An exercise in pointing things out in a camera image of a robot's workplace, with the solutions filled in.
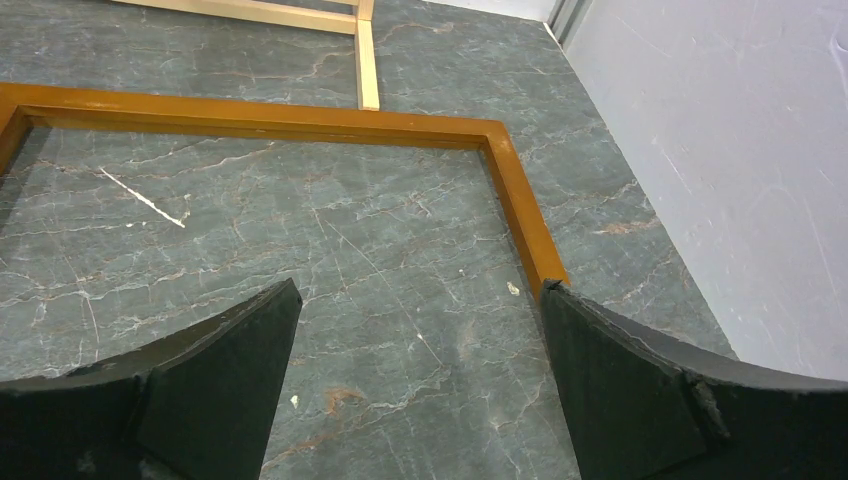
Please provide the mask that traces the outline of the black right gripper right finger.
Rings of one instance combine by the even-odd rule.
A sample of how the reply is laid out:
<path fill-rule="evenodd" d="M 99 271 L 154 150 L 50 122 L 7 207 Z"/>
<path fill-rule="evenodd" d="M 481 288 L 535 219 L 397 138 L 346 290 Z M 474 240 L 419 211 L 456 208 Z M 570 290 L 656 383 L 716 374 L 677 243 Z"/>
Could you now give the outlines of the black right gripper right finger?
<path fill-rule="evenodd" d="M 547 280 L 544 338 L 585 479 L 843 479 L 847 385 L 731 359 Z"/>

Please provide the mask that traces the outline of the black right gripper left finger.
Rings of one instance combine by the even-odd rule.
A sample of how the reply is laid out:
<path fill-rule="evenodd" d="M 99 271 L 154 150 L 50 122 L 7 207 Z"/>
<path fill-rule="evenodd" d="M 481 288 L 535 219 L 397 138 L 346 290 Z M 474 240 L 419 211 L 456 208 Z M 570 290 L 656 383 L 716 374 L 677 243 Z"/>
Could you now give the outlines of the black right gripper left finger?
<path fill-rule="evenodd" d="M 292 279 L 58 377 L 1 385 L 5 479 L 255 479 L 302 297 Z"/>

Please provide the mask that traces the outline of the brown wooden picture frame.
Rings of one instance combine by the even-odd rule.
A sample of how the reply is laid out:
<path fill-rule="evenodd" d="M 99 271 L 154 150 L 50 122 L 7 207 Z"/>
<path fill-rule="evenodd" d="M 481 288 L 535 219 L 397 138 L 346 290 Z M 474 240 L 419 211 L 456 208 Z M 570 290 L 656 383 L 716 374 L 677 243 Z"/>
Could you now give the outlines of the brown wooden picture frame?
<path fill-rule="evenodd" d="M 479 150 L 533 295 L 569 282 L 506 126 L 496 120 L 21 83 L 1 86 L 1 163 L 33 127 Z"/>

